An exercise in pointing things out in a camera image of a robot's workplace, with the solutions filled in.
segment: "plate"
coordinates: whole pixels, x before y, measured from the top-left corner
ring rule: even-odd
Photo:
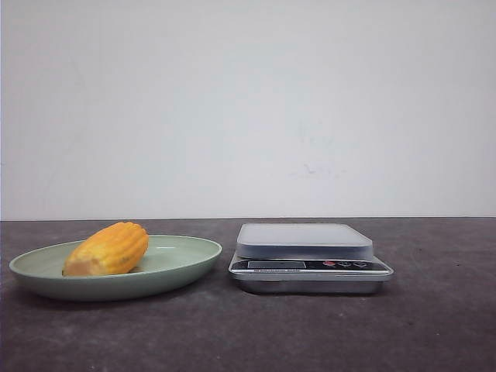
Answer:
[[[155,295],[190,284],[207,274],[222,247],[191,236],[151,235],[148,250],[128,274],[63,277],[69,253],[83,240],[24,253],[9,264],[19,283],[48,298],[114,301]]]

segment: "dark countertop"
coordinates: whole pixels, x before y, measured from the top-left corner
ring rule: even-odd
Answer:
[[[374,295],[254,295],[227,267],[244,222],[341,222],[395,269]],[[222,244],[205,277],[129,301],[41,298],[15,256],[111,221],[2,223],[2,365],[10,371],[495,371],[496,219],[140,220],[149,234]]]

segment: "white background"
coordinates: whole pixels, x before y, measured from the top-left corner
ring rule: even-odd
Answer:
[[[2,219],[496,216],[496,2],[2,2]]]

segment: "kitchen scale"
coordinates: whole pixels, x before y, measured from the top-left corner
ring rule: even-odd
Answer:
[[[361,293],[381,289],[393,269],[372,240],[336,223],[249,223],[229,272],[253,293]]]

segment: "scale display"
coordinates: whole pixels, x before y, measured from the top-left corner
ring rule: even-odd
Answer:
[[[235,262],[231,270],[267,272],[267,271],[324,271],[333,272],[388,272],[388,269],[377,262],[365,260],[241,260]]]

